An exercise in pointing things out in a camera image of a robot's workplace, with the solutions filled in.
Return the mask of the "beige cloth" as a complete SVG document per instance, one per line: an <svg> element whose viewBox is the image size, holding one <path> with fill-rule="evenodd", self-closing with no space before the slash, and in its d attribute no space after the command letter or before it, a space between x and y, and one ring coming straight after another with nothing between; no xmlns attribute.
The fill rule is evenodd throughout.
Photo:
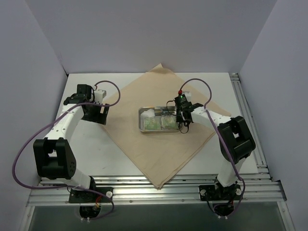
<svg viewBox="0 0 308 231"><path fill-rule="evenodd" d="M179 172L218 174L224 157L211 126L193 123L189 130L165 134L143 134L138 128L138 110L143 106L171 104L178 90L190 91L193 103L206 103L208 109L227 115L215 103L228 91L221 81L227 74L175 74L158 65L143 75L109 74L108 79L120 87L117 93L108 84L110 108L104 130L108 141L100 149L100 170L110 175L144 174L157 188Z"/></svg>

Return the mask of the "white gauze pad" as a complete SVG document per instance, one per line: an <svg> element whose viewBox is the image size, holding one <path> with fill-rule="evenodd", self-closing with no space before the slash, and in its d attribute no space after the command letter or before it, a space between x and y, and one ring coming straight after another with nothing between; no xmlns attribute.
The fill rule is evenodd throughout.
<svg viewBox="0 0 308 231"><path fill-rule="evenodd" d="M142 118L151 118L151 117L154 117L155 116L155 111L154 109L148 109L146 111L143 111L141 114L140 114L140 117Z"/></svg>

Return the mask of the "steel instrument tray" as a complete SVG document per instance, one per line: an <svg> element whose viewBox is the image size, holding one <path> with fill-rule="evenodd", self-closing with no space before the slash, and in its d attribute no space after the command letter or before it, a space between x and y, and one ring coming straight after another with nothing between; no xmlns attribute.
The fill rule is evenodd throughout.
<svg viewBox="0 0 308 231"><path fill-rule="evenodd" d="M175 106L141 107L138 110L139 131L143 134L178 132Z"/></svg>

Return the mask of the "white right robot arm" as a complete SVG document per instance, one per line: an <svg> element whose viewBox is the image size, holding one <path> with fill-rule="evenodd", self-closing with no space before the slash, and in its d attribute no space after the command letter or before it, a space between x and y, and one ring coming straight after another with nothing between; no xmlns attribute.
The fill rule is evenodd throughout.
<svg viewBox="0 0 308 231"><path fill-rule="evenodd" d="M185 94L175 99L177 122L189 126L191 123L215 130L224 157L221 170L214 186L218 198L226 198L231 193L231 186L239 179L239 170L244 161L256 148L255 140L242 116L230 117L208 110L200 103L191 103Z"/></svg>

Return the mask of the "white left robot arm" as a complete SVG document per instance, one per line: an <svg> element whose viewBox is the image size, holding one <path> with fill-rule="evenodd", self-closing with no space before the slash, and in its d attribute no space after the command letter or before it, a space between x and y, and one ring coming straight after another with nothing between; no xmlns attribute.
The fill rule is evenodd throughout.
<svg viewBox="0 0 308 231"><path fill-rule="evenodd" d="M61 119L43 139L37 139L33 143L38 175L50 180L59 180L66 185L81 187L79 195L86 202L96 198L96 185L93 177L77 168L69 141L80 120L106 124L109 109L105 108L101 112L99 106L105 97L105 90L78 84L77 92L64 100Z"/></svg>

